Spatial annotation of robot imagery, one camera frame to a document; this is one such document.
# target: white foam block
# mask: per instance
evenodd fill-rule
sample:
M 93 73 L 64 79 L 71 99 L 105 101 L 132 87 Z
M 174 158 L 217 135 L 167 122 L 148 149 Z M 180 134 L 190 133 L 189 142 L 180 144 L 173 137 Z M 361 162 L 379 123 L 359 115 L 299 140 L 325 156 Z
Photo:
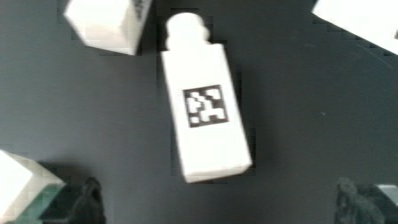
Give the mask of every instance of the white foam block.
M 397 0 L 318 0 L 313 13 L 398 54 L 397 8 Z
M 0 150 L 0 224 L 15 221 L 45 187 L 64 186 L 36 161 Z
M 70 0 L 64 16 L 87 46 L 135 55 L 151 0 Z
M 224 47 L 206 44 L 196 17 L 176 16 L 182 32 L 169 27 L 162 54 L 187 182 L 240 174 L 253 164 Z

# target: dark surface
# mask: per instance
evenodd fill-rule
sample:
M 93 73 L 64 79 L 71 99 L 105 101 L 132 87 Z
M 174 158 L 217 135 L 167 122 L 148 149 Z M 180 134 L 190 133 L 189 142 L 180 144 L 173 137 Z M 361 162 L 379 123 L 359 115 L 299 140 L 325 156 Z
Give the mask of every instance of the dark surface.
M 333 224 L 338 178 L 398 183 L 398 57 L 315 20 L 313 0 L 158 1 L 137 57 L 82 45 L 64 4 L 0 1 L 0 147 L 70 181 L 96 176 L 110 224 Z M 256 133 L 256 168 L 196 185 L 158 58 L 187 8 L 226 44 Z

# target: black and white square pattern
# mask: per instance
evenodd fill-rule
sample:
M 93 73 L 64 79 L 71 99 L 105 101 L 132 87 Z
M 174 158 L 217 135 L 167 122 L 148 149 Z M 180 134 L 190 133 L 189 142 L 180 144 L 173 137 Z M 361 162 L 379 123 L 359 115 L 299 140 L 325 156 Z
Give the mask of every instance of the black and white square pattern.
M 228 111 L 221 85 L 183 90 L 190 127 L 226 123 Z

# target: white rectangular block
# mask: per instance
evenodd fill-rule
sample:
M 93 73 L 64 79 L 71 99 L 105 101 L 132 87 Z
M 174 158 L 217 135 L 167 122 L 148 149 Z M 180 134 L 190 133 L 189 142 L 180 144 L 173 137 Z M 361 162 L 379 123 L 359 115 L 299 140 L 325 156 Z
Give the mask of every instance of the white rectangular block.
M 50 184 L 64 186 L 38 162 L 0 150 L 0 224 L 16 220 Z
M 187 182 L 240 174 L 251 164 L 224 47 L 164 52 Z
M 397 8 L 397 0 L 318 0 L 313 13 L 398 54 Z
M 151 0 L 70 0 L 64 16 L 87 46 L 135 55 Z

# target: dark green object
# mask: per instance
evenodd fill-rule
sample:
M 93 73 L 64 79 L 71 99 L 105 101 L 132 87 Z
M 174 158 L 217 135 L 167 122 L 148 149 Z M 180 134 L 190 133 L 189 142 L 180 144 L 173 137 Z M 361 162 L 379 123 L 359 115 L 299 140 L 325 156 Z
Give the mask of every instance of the dark green object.
M 39 217 L 43 224 L 105 224 L 102 186 L 89 178 L 84 186 L 68 185 Z
M 398 206 L 377 185 L 341 179 L 334 224 L 398 224 Z

